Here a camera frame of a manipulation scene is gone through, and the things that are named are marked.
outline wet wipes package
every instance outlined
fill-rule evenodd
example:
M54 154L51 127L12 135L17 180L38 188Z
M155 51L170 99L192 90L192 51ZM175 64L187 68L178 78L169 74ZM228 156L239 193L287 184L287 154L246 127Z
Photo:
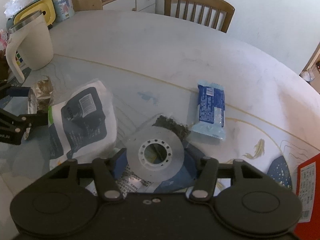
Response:
M225 140L224 88L215 83L199 80L198 89L197 120L191 130Z
M50 169L67 159L89 163L113 150L117 125L112 94L101 81L82 86L49 107Z

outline stainless steel rim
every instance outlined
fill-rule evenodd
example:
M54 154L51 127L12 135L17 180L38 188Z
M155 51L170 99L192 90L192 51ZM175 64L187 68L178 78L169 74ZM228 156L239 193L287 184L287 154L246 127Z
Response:
M22 27L26 26L28 23L32 22L33 20L37 19L40 15L42 15L42 11L35 11L26 17L22 18L18 21L15 25L13 25L9 29L9 33L15 33L17 30L20 30Z

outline white tabletop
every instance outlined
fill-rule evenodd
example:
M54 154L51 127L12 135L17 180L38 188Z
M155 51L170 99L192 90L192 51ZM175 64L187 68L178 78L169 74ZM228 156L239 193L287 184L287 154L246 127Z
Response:
M161 15L85 11L59 23L50 35L53 60L32 71L24 86L47 75L59 98L101 79L114 95L118 144L159 113L191 124L197 82L205 79L225 87L227 103L226 141L196 133L188 137L206 155L219 162L243 158L263 172L284 156L294 190L297 165L320 151L320 95L273 57L228 34ZM14 98L5 109L24 114L27 99ZM21 146L0 144L4 239L16 233L9 203L48 171L49 144L47 127L35 129ZM257 145L263 148L259 156L247 158Z
M51 31L59 55L112 65L197 91L225 87L226 103L320 149L320 95L261 50L192 22L162 15L78 12Z

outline chair backrest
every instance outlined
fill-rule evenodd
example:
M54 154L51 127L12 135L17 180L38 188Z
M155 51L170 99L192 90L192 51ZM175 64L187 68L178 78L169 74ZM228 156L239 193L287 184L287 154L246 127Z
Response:
M72 0L75 12L103 10L102 0Z
M224 0L178 0L177 10L176 10L176 15L175 15L176 18L179 18L181 1L186 1L184 13L183 13L184 20L187 19L189 2L193 2L193 8L192 8L192 13L191 13L191 18L190 18L190 21L192 21L192 22L195 21L196 5L197 4L202 5L201 10L200 10L200 14L199 14L199 18L198 18L199 24L201 24L202 20L203 20L204 7L205 6L209 7L208 14L207 14L206 20L204 22L205 26L209 26L210 20L211 20L212 10L215 9L216 14L214 16L212 26L211 26L211 28L214 28L214 29L217 28L220 13L225 12L226 16L223 20L221 31L224 33L227 32L229 25L230 25L230 22L231 22L231 19L233 17L234 12L235 12L235 8L231 4L227 3ZM164 0L164 15L171 16L171 0Z

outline red box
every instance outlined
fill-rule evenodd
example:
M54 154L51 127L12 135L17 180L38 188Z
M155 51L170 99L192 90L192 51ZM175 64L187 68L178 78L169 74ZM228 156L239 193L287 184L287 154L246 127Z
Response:
M302 216L295 234L301 240L320 239L320 154L298 166L296 194L302 202Z

